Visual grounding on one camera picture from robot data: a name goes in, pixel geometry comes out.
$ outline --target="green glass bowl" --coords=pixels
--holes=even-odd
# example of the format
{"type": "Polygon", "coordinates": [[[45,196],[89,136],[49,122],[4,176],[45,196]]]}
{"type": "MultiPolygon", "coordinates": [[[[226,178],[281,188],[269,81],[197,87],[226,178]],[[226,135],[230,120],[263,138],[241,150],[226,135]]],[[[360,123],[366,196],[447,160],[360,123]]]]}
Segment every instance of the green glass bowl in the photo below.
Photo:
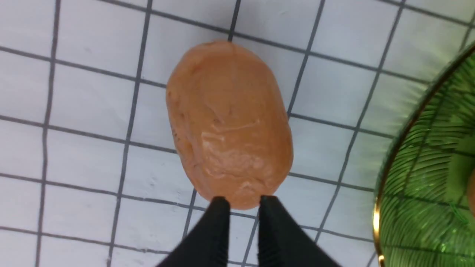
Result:
{"type": "Polygon", "coordinates": [[[474,51],[441,72],[388,151],[373,213],[381,267],[475,267],[474,51]]]}

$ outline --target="black tongs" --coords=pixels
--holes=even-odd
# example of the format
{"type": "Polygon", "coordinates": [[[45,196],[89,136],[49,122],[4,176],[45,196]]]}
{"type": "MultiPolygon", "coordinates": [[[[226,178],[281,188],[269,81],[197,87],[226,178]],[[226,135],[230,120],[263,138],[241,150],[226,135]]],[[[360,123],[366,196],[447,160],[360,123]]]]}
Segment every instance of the black tongs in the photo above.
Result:
{"type": "MultiPolygon", "coordinates": [[[[226,267],[230,205],[215,197],[191,233],[157,267],[226,267]]],[[[262,196],[260,267],[339,267],[308,236],[277,197],[262,196]]]]}

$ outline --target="gold rim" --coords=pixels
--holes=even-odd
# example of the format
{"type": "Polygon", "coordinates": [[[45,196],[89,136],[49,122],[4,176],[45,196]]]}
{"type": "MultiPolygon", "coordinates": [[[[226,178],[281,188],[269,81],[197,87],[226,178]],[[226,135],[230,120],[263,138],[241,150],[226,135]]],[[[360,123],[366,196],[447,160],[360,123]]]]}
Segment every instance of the gold rim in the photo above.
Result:
{"type": "Polygon", "coordinates": [[[420,104],[419,108],[412,115],[411,119],[407,123],[407,127],[405,127],[404,131],[399,134],[399,137],[397,137],[396,143],[394,145],[392,145],[391,152],[387,156],[388,157],[387,161],[384,163],[385,166],[382,169],[381,183],[379,184],[379,188],[377,189],[378,190],[378,195],[376,197],[376,201],[374,203],[374,209],[373,209],[374,246],[376,248],[376,254],[378,256],[378,262],[379,262],[380,267],[385,267],[384,254],[382,252],[381,242],[380,242],[381,197],[382,197],[384,186],[386,184],[386,180],[388,178],[389,170],[392,167],[392,164],[394,162],[396,154],[399,151],[399,148],[401,147],[402,143],[406,139],[406,136],[408,135],[408,133],[411,130],[412,126],[414,126],[414,123],[419,119],[421,113],[424,111],[427,104],[434,97],[434,95],[440,90],[442,85],[455,72],[455,70],[474,52],[475,52],[475,43],[472,44],[472,46],[470,48],[468,48],[464,52],[462,52],[459,56],[457,56],[456,59],[452,63],[449,63],[450,66],[442,72],[442,74],[437,78],[436,82],[431,86],[432,88],[429,90],[429,93],[425,96],[425,99],[420,104]]]}

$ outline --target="white tile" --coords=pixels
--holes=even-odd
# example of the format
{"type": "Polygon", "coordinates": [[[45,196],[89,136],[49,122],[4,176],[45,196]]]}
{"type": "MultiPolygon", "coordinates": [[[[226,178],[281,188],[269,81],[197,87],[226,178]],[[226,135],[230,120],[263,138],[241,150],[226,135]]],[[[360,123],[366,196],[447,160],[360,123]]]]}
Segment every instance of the white tile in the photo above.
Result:
{"type": "Polygon", "coordinates": [[[131,146],[123,194],[188,205],[193,185],[177,154],[131,146]]]}
{"type": "Polygon", "coordinates": [[[310,57],[292,111],[356,126],[374,76],[373,71],[310,57]]]}
{"type": "MultiPolygon", "coordinates": [[[[199,193],[197,193],[196,198],[195,198],[195,205],[194,206],[195,207],[201,207],[201,208],[207,208],[209,206],[209,201],[204,199],[202,196],[200,196],[199,193]]],[[[250,210],[231,209],[231,212],[256,216],[258,210],[259,210],[259,207],[255,207],[255,208],[250,209],[250,210]]]]}
{"type": "Polygon", "coordinates": [[[47,180],[117,192],[124,145],[48,131],[47,180]]]}
{"type": "Polygon", "coordinates": [[[373,208],[373,192],[341,187],[323,228],[353,237],[372,239],[373,208]]]}
{"type": "Polygon", "coordinates": [[[426,89],[427,85],[381,74],[361,128],[397,135],[426,89]]]}
{"type": "Polygon", "coordinates": [[[287,109],[304,55],[239,37],[234,37],[233,42],[256,53],[269,66],[279,84],[280,93],[287,109]]]}
{"type": "Polygon", "coordinates": [[[383,68],[431,80],[458,52],[464,26],[403,10],[383,68]]]}
{"type": "Polygon", "coordinates": [[[144,253],[140,251],[114,248],[111,267],[148,267],[157,266],[167,255],[144,253]]]}
{"type": "Polygon", "coordinates": [[[152,9],[229,29],[236,0],[159,0],[152,9]]]}
{"type": "Polygon", "coordinates": [[[377,67],[397,11],[374,0],[327,1],[312,51],[377,67]]]}
{"type": "MultiPolygon", "coordinates": [[[[189,233],[203,214],[203,211],[193,210],[190,218],[190,227],[188,228],[189,233]]],[[[229,260],[241,262],[244,259],[253,225],[254,219],[231,215],[229,222],[229,260]]]]}
{"type": "Polygon", "coordinates": [[[407,5],[469,22],[475,10],[472,0],[407,0],[407,5]]]}
{"type": "Polygon", "coordinates": [[[3,0],[0,3],[0,46],[50,56],[55,2],[3,0]]]}
{"type": "Polygon", "coordinates": [[[0,177],[0,226],[36,231],[41,185],[0,177]]]}
{"type": "Polygon", "coordinates": [[[471,30],[468,34],[467,38],[467,46],[472,45],[473,41],[475,41],[475,30],[471,30]]]}
{"type": "Polygon", "coordinates": [[[166,148],[175,148],[171,134],[165,89],[140,84],[131,140],[166,148]]]}
{"type": "Polygon", "coordinates": [[[373,261],[371,262],[371,266],[370,267],[380,267],[380,264],[378,262],[378,257],[374,257],[373,261]]]}
{"type": "Polygon", "coordinates": [[[41,238],[40,267],[104,267],[108,256],[108,246],[45,236],[41,238]]]}
{"type": "Polygon", "coordinates": [[[49,62],[0,52],[0,115],[42,123],[48,101],[49,62]]]}
{"type": "Polygon", "coordinates": [[[331,184],[287,176],[274,195],[299,225],[319,227],[335,189],[331,184]]]}
{"type": "Polygon", "coordinates": [[[95,0],[61,1],[57,58],[137,73],[145,12],[95,0]]]}
{"type": "Polygon", "coordinates": [[[319,0],[243,0],[236,32],[306,49],[319,0]]]}
{"type": "MultiPolygon", "coordinates": [[[[315,240],[315,237],[317,235],[317,231],[309,230],[309,229],[303,229],[303,230],[311,240],[315,240]]],[[[254,234],[254,238],[252,239],[252,244],[251,244],[251,248],[249,250],[249,254],[247,256],[246,263],[256,264],[256,265],[258,264],[258,260],[257,260],[257,253],[259,252],[259,250],[258,250],[258,238],[259,238],[259,233],[256,230],[256,232],[254,234]]]]}
{"type": "Polygon", "coordinates": [[[46,186],[43,231],[109,242],[116,197],[46,186]]]}
{"type": "Polygon", "coordinates": [[[141,7],[146,7],[148,0],[119,0],[120,2],[136,5],[136,6],[141,6],[141,7]]]}
{"type": "Polygon", "coordinates": [[[191,212],[190,224],[188,225],[188,233],[190,233],[193,228],[195,228],[201,217],[203,217],[203,214],[205,214],[205,212],[200,210],[193,210],[191,212]]]}
{"type": "Polygon", "coordinates": [[[321,234],[317,244],[341,267],[366,266],[374,252],[372,242],[342,238],[327,233],[321,234]]]}
{"type": "Polygon", "coordinates": [[[224,33],[152,15],[142,78],[166,84],[188,49],[201,43],[226,39],[228,36],[224,33]]]}
{"type": "Polygon", "coordinates": [[[343,174],[343,183],[374,188],[391,139],[358,133],[343,174]]]}
{"type": "Polygon", "coordinates": [[[188,209],[122,199],[115,242],[140,249],[172,251],[181,241],[188,209]]]}
{"type": "Polygon", "coordinates": [[[125,139],[134,82],[58,65],[52,125],[125,139]]]}
{"type": "Polygon", "coordinates": [[[31,267],[36,260],[36,235],[0,230],[2,266],[31,267]]]}
{"type": "Polygon", "coordinates": [[[0,173],[41,179],[43,129],[0,121],[0,173]]]}
{"type": "Polygon", "coordinates": [[[353,131],[290,118],[294,142],[291,172],[337,181],[353,131]]]}

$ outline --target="orange soap bar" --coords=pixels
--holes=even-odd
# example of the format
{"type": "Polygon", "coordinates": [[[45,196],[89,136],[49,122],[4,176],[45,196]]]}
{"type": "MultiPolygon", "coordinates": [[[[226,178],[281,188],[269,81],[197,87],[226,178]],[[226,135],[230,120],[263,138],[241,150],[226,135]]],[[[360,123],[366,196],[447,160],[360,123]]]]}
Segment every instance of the orange soap bar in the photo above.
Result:
{"type": "Polygon", "coordinates": [[[286,178],[294,154],[282,96],[249,50],[225,41],[190,49],[166,102],[183,168],[205,199],[224,196],[234,209],[251,209],[286,178]]]}

